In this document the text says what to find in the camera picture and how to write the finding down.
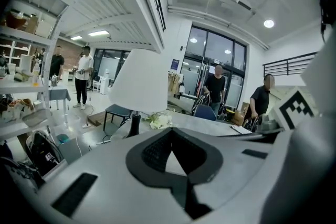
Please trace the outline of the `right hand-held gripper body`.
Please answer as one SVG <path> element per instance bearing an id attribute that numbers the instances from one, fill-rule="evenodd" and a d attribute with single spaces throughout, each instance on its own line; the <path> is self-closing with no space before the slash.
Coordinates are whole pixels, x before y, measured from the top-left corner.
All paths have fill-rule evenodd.
<path id="1" fill-rule="evenodd" d="M 315 113 L 307 95 L 299 87 L 294 87 L 274 104 L 269 112 L 258 118 L 255 133 L 267 137 L 283 131 L 291 131 L 303 120 L 314 116 Z"/>

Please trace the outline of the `white shelf rack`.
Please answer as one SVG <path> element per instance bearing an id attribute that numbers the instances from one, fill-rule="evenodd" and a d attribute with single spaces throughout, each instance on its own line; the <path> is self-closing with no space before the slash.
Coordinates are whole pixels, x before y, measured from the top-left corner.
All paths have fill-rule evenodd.
<path id="1" fill-rule="evenodd" d="M 22 135 L 24 133 L 32 132 L 38 129 L 40 126 L 46 126 L 52 141 L 55 144 L 59 144 L 55 135 L 55 128 L 52 123 L 52 114 L 49 108 L 49 71 L 53 52 L 61 32 L 61 27 L 67 19 L 70 11 L 76 7 L 79 0 L 71 0 L 70 4 L 61 13 L 61 16 L 57 18 L 57 22 L 52 29 L 50 38 L 43 38 L 37 35 L 33 35 L 21 30 L 9 28 L 7 26 L 0 26 L 0 38 L 28 45 L 35 45 L 38 47 L 44 47 L 46 49 L 43 62 L 42 78 L 38 78 L 36 83 L 33 83 L 33 79 L 29 79 L 26 82 L 18 82 L 15 80 L 4 79 L 0 82 L 0 94 L 29 94 L 29 93 L 41 93 L 45 102 L 45 117 L 41 123 L 29 127 L 23 120 L 17 120 L 16 123 L 0 127 L 0 141 L 7 140 L 9 138 Z"/>

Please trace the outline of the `dark blue chair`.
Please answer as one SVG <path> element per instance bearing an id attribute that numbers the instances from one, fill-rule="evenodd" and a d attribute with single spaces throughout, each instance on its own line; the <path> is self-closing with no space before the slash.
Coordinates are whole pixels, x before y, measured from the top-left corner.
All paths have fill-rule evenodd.
<path id="1" fill-rule="evenodd" d="M 216 121 L 216 115 L 210 106 L 199 105 L 194 116 L 201 119 Z"/>
<path id="2" fill-rule="evenodd" d="M 113 122 L 114 116 L 120 117 L 122 119 L 119 127 L 121 127 L 131 116 L 132 110 L 123 108 L 121 106 L 118 106 L 116 104 L 113 104 L 105 109 L 105 115 L 104 115 L 104 122 L 103 122 L 103 130 L 106 129 L 106 121 L 107 121 L 107 115 L 111 114 L 111 122 Z"/>

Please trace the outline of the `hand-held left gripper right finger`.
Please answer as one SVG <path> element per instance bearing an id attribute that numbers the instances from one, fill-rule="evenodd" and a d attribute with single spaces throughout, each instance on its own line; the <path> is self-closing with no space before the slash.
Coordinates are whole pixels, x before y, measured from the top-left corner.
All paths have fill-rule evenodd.
<path id="1" fill-rule="evenodd" d="M 263 205 L 280 171 L 280 138 L 272 144 L 243 136 L 211 136 L 188 129 L 186 134 L 217 148 L 223 164 L 209 182 L 194 190 L 211 212 L 192 224 L 259 224 Z"/>

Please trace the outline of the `table with grey tablecloth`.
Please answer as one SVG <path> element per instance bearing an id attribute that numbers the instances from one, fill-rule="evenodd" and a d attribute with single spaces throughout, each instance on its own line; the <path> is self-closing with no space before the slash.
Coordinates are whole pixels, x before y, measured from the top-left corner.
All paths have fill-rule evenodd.
<path id="1" fill-rule="evenodd" d="M 71 97 L 68 92 L 67 87 L 65 86 L 49 86 L 49 101 L 56 101 L 56 107 L 57 110 L 58 107 L 58 101 L 62 102 L 63 107 L 63 116 L 64 116 L 64 122 L 68 123 L 68 104 L 67 101 L 70 101 Z"/>

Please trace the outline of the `carried black white backpack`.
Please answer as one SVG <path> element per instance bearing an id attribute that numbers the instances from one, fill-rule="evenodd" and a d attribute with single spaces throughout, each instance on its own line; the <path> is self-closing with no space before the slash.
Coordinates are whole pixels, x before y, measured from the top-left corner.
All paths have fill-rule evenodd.
<path id="1" fill-rule="evenodd" d="M 210 106 L 211 103 L 212 101 L 209 94 L 201 94 L 192 106 L 191 115 L 195 114 L 195 111 L 199 105 Z"/>
<path id="2" fill-rule="evenodd" d="M 246 119 L 243 122 L 242 127 L 253 133 L 257 131 L 258 122 L 259 122 L 258 117 Z"/>

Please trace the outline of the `clothes rack with beige garments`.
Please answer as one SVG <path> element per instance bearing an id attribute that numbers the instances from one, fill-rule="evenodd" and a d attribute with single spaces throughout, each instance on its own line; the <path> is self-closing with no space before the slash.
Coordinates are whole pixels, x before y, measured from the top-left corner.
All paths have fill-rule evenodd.
<path id="1" fill-rule="evenodd" d="M 174 72 L 168 72 L 168 93 L 179 95 L 183 92 L 184 75 Z"/>

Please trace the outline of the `white flower bouquet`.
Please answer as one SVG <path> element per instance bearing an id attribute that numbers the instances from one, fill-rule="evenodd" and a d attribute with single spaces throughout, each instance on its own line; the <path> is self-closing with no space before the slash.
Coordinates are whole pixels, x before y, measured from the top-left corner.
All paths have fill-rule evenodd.
<path id="1" fill-rule="evenodd" d="M 150 128 L 154 130 L 165 129 L 173 125 L 171 115 L 161 112 L 147 115 L 144 120 L 148 122 Z"/>

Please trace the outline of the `glass entrance door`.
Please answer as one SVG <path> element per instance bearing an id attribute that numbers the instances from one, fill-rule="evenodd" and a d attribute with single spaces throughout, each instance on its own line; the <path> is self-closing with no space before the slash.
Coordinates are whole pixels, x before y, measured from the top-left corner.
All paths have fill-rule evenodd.
<path id="1" fill-rule="evenodd" d="M 242 97 L 246 61 L 246 45 L 211 30 L 192 26 L 181 67 L 183 95 L 197 99 L 203 92 L 207 77 L 215 73 L 216 65 L 220 65 L 225 78 L 225 105 L 237 109 Z"/>

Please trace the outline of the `brown cardboard box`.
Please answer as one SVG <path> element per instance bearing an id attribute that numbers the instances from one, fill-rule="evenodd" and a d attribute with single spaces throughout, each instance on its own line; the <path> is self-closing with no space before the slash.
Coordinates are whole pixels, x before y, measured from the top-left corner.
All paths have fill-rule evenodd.
<path id="1" fill-rule="evenodd" d="M 231 122 L 235 125 L 242 126 L 244 123 L 244 118 L 249 108 L 249 103 L 244 102 L 240 110 L 236 110 Z"/>

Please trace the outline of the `black clipboard with paper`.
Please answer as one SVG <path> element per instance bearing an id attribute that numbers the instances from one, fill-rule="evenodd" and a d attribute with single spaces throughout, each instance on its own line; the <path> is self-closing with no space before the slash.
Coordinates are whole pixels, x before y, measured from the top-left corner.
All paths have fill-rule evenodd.
<path id="1" fill-rule="evenodd" d="M 229 127 L 231 130 L 233 130 L 234 135 L 248 135 L 248 134 L 252 134 L 252 131 L 245 129 L 242 126 L 236 126 L 236 125 L 231 125 Z"/>

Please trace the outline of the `lit table lamp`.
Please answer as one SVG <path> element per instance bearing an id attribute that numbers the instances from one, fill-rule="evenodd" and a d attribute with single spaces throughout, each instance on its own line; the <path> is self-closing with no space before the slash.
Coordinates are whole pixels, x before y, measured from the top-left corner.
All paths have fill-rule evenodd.
<path id="1" fill-rule="evenodd" d="M 134 114 L 127 134 L 139 134 L 141 112 L 162 112 L 167 109 L 168 71 L 160 54 L 145 49 L 133 49 L 115 79 L 109 99 Z"/>

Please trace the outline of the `grey marble table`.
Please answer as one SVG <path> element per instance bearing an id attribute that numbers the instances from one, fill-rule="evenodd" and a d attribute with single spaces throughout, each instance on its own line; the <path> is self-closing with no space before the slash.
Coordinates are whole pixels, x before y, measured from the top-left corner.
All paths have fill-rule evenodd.
<path id="1" fill-rule="evenodd" d="M 204 133 L 211 136 L 219 136 L 226 138 L 233 138 L 237 140 L 245 141 L 256 141 L 261 140 L 264 136 L 259 133 L 250 134 L 239 134 L 237 131 L 233 130 L 230 124 L 226 124 L 220 121 L 210 121 L 207 119 L 201 119 L 194 116 L 181 114 L 177 112 L 167 113 L 172 117 L 172 127 L 177 127 L 179 129 L 186 129 L 195 132 Z M 131 121 L 127 120 L 116 132 L 112 135 L 116 138 L 124 138 L 128 135 L 131 127 Z M 149 131 L 160 131 L 151 129 L 150 124 L 141 119 L 139 125 L 139 134 L 149 132 Z"/>

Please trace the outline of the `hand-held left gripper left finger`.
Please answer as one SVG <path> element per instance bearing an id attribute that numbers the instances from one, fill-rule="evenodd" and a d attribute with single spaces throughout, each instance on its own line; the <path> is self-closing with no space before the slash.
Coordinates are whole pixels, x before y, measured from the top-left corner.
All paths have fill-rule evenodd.
<path id="1" fill-rule="evenodd" d="M 77 159 L 39 191 L 38 212 L 52 224 L 189 223 L 189 215 L 168 189 L 142 185 L 126 167 L 127 152 L 157 133 L 115 140 Z M 96 175 L 97 179 L 73 215 L 67 217 L 52 204 L 83 173 Z"/>

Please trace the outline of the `white water dispenser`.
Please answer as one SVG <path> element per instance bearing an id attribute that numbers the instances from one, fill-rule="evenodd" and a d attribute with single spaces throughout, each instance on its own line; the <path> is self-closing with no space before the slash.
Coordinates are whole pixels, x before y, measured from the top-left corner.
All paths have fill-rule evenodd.
<path id="1" fill-rule="evenodd" d="M 109 87 L 109 82 L 110 82 L 110 78 L 108 77 L 100 77 L 100 94 L 107 94 L 107 90 Z"/>

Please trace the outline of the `brown wooden bowl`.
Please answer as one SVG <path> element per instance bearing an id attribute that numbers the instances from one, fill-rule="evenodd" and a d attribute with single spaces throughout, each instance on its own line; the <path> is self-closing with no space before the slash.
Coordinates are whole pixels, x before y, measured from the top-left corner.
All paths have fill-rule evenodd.
<path id="1" fill-rule="evenodd" d="M 17 29 L 26 23 L 26 19 L 17 18 L 11 12 L 7 12 L 5 16 L 6 26 L 9 28 Z"/>

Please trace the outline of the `white pitcher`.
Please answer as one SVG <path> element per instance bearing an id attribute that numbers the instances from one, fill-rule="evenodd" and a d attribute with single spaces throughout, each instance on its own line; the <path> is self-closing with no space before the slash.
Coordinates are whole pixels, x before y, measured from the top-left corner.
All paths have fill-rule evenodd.
<path id="1" fill-rule="evenodd" d="M 33 60 L 32 56 L 21 54 L 19 68 L 21 70 L 31 72 L 32 60 Z"/>

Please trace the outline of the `low wooden platform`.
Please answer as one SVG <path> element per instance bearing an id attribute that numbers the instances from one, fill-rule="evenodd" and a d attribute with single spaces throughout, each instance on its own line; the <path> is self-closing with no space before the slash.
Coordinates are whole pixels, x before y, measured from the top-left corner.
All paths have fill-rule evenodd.
<path id="1" fill-rule="evenodd" d="M 105 118 L 105 111 L 96 113 L 93 115 L 89 115 L 87 117 L 88 123 L 90 123 L 91 125 L 95 127 L 102 125 L 104 123 L 104 118 Z"/>

